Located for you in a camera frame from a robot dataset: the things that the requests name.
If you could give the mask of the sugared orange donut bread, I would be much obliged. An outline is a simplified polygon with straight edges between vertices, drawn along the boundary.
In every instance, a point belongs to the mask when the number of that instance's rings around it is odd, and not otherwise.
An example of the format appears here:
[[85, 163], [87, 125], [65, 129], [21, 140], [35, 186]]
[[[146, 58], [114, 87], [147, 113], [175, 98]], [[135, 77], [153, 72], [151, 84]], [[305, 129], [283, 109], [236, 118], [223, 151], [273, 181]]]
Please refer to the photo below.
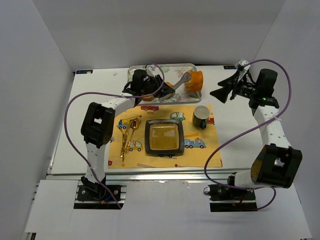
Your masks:
[[200, 92], [204, 84], [204, 75], [202, 71], [189, 70], [191, 79], [184, 83], [184, 89], [186, 92]]

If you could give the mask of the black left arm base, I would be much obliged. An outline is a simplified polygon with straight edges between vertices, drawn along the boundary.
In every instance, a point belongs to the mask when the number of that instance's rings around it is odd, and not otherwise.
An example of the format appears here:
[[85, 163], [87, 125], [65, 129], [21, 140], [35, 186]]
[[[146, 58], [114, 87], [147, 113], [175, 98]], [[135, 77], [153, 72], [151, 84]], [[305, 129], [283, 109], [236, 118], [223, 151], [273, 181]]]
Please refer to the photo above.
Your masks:
[[120, 210], [125, 201], [124, 185], [106, 185], [113, 194], [97, 182], [81, 177], [77, 187], [73, 208], [75, 210]]

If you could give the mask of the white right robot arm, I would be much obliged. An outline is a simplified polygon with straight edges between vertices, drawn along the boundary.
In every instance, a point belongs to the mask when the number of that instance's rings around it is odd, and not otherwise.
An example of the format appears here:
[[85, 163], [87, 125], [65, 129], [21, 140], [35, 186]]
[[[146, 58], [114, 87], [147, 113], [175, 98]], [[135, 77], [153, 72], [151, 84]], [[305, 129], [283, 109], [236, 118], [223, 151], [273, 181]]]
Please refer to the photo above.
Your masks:
[[279, 103], [273, 97], [278, 73], [263, 68], [257, 80], [248, 82], [248, 67], [241, 67], [232, 76], [220, 81], [219, 89], [210, 95], [225, 103], [235, 96], [249, 100], [249, 107], [257, 122], [263, 148], [249, 170], [236, 172], [228, 178], [227, 188], [239, 190], [262, 187], [289, 188], [297, 174], [303, 155], [294, 149], [285, 136], [280, 116]]

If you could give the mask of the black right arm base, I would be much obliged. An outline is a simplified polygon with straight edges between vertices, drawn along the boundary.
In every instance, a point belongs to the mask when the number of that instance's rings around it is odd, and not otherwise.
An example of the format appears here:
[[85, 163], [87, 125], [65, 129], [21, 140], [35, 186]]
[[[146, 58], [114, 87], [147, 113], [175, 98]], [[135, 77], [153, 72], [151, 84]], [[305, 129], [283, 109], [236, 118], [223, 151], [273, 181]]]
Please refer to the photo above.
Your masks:
[[203, 189], [212, 213], [257, 212], [256, 195], [247, 190], [210, 184]]

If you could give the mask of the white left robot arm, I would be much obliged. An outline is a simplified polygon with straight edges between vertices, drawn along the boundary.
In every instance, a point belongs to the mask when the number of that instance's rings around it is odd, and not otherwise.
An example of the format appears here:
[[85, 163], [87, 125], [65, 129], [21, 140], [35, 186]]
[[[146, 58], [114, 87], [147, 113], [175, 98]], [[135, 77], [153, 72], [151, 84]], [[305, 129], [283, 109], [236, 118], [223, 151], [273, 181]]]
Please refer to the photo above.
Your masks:
[[123, 88], [122, 95], [105, 103], [92, 102], [86, 111], [81, 135], [87, 148], [87, 173], [81, 178], [86, 187], [96, 187], [105, 183], [105, 149], [113, 135], [115, 118], [134, 107], [143, 98], [162, 98], [173, 94], [175, 90], [164, 82], [158, 74], [151, 76], [146, 70], [138, 69], [133, 73], [132, 81]]

